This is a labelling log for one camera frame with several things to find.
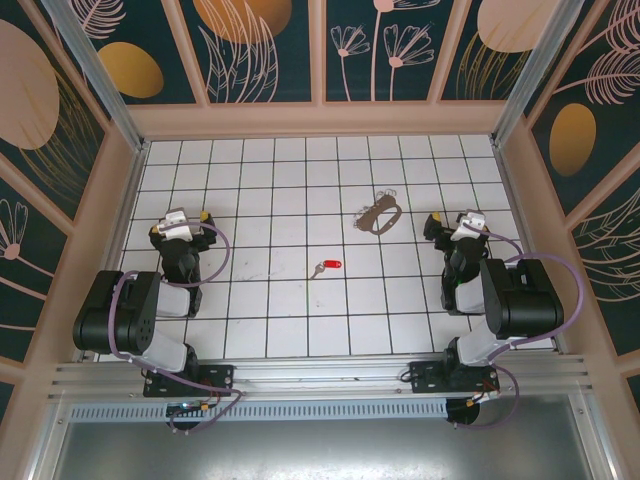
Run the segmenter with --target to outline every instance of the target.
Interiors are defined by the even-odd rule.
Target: gray metal surface
[[[511,407],[489,402],[481,421]],[[442,419],[220,423],[193,437],[158,424],[72,424],[60,480],[589,479],[566,397],[525,398],[483,432]]]

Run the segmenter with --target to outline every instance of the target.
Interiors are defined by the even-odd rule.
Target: brown strap
[[[396,213],[393,215],[393,217],[389,219],[387,223],[385,223],[382,226],[382,228],[380,228],[379,230],[369,230],[369,231],[377,236],[380,236],[383,233],[388,232],[389,229],[398,222],[398,220],[400,219],[400,216],[402,215],[402,208],[400,208],[400,205],[396,205],[395,208],[396,208]]]

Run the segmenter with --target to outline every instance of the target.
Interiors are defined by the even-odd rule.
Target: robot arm
[[[507,267],[502,260],[483,259],[480,275],[460,285],[456,298],[472,290],[472,298],[483,299],[485,321],[458,340],[464,365],[488,365],[487,357],[503,345],[550,332],[563,322],[562,304],[540,260],[520,260]]]
[[[73,341],[81,350],[111,353],[107,333],[113,288],[122,272],[101,271],[73,326]],[[169,372],[182,372],[187,346],[156,331],[156,317],[184,317],[189,310],[189,291],[160,281],[157,272],[140,272],[125,283],[116,310],[116,347],[144,363]]]
[[[202,212],[200,220],[215,226],[211,215]],[[193,348],[176,342],[155,328],[157,317],[193,317],[199,310],[202,292],[199,253],[216,242],[209,230],[192,232],[184,209],[167,212],[151,228],[151,244],[160,252],[164,276],[158,272],[139,272],[127,280],[115,312],[115,340],[120,353],[127,353],[147,365],[198,381],[198,362]],[[73,328],[77,348],[109,354],[108,318],[113,290],[123,273],[101,271],[89,291]]]
[[[467,211],[456,230],[442,226],[432,214],[425,224],[427,240],[444,252],[442,306],[450,315],[485,315],[469,334],[454,339],[460,364],[489,365],[489,355],[514,340],[550,332],[563,322],[564,312],[540,260],[505,264],[489,259],[485,217]]]

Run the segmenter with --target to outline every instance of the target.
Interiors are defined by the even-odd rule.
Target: metal rail
[[[400,381],[409,362],[438,360],[440,354],[333,357],[295,360],[238,360],[234,386],[243,401],[340,400],[416,397]],[[523,395],[575,394],[589,391],[591,382],[581,356],[552,352],[507,353],[500,365],[514,373]],[[500,377],[503,391],[512,385]],[[49,401],[58,403],[164,402],[142,396],[140,370],[125,362],[75,363],[58,366]],[[458,394],[420,394],[423,398],[466,397]]]

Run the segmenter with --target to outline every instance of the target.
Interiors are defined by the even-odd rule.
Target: leaf illustration
[[[256,102],[264,100],[265,93],[269,102],[278,84],[278,55],[271,30],[246,2],[244,16],[230,0],[221,3],[224,11],[216,10],[210,0],[202,2],[210,24],[218,32],[211,36],[200,27],[209,51],[207,91],[220,103]]]
[[[106,40],[113,33],[126,12],[122,0],[69,0],[73,11],[89,38]]]
[[[585,90],[591,103],[622,105],[640,87],[640,50],[606,53],[591,67]]]
[[[617,208],[583,220],[575,240],[598,300],[640,295],[640,190]]]
[[[206,87],[207,91],[213,97],[214,102],[225,102],[223,98],[226,92],[226,98],[229,95],[229,72],[224,62],[223,47],[220,45],[218,37],[214,40],[209,34],[202,28],[200,33],[207,44],[207,50],[209,52],[209,73],[207,75]]]
[[[640,47],[640,0],[618,0],[605,30],[607,42],[617,52]]]

